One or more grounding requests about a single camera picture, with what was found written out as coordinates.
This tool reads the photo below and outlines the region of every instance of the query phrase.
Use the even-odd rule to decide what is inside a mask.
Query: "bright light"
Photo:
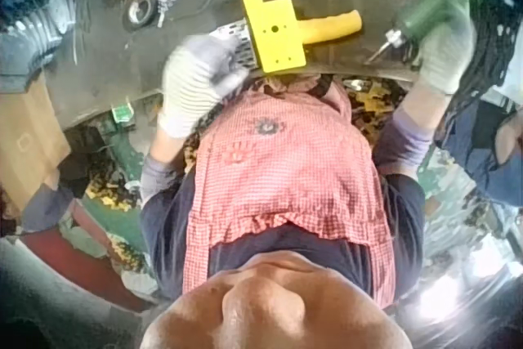
[[[504,265],[503,258],[490,238],[484,238],[482,247],[471,253],[472,274],[485,278],[498,273]]]
[[[443,320],[456,308],[458,281],[444,275],[421,294],[420,314],[427,319]]]
[[[512,277],[517,278],[523,275],[523,266],[519,262],[509,262],[507,267]]]

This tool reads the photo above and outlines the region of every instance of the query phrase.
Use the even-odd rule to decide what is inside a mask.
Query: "white work glove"
[[[247,78],[230,72],[238,42],[208,35],[188,37],[163,68],[163,108],[159,126],[173,138],[188,137],[201,117]]]
[[[420,78],[430,87],[453,95],[476,48],[476,30],[468,0],[450,0],[449,19],[422,41]]]

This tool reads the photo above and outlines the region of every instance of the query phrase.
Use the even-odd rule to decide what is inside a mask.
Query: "yellow tool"
[[[356,10],[313,20],[297,20],[292,0],[243,0],[265,73],[302,67],[306,64],[304,44],[322,43],[361,30]]]

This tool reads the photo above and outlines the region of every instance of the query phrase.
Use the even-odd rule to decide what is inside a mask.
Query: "yellow handle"
[[[361,16],[356,10],[314,20],[299,20],[297,26],[302,33],[304,44],[322,43],[359,32]]]

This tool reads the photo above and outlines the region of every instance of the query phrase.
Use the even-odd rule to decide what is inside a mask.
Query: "person in background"
[[[474,47],[456,3],[424,40],[420,78],[373,151],[336,83],[323,96],[267,87],[226,105],[187,175],[186,138],[247,72],[227,71],[233,42],[178,47],[141,178],[142,232],[173,303],[141,347],[411,347],[383,309],[417,282],[416,171]]]

